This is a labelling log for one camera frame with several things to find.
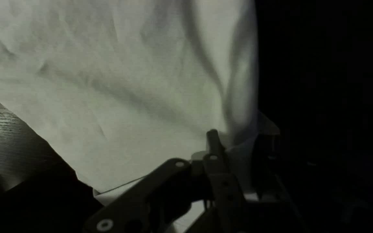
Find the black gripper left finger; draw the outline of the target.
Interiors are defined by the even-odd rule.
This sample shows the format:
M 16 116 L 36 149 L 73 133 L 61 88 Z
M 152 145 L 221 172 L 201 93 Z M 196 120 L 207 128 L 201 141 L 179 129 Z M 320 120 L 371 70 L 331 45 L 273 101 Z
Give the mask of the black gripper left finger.
M 192 206 L 191 176 L 190 162 L 165 162 L 93 215 L 83 233 L 165 233 Z

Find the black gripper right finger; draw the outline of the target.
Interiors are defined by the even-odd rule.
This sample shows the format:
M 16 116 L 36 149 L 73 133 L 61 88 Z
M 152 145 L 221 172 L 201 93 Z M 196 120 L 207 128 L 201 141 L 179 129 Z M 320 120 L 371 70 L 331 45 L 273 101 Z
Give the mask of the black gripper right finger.
M 247 200 L 236 176 L 229 168 L 227 153 L 217 129 L 207 133 L 204 167 L 212 186 L 209 216 L 221 233 L 248 233 Z

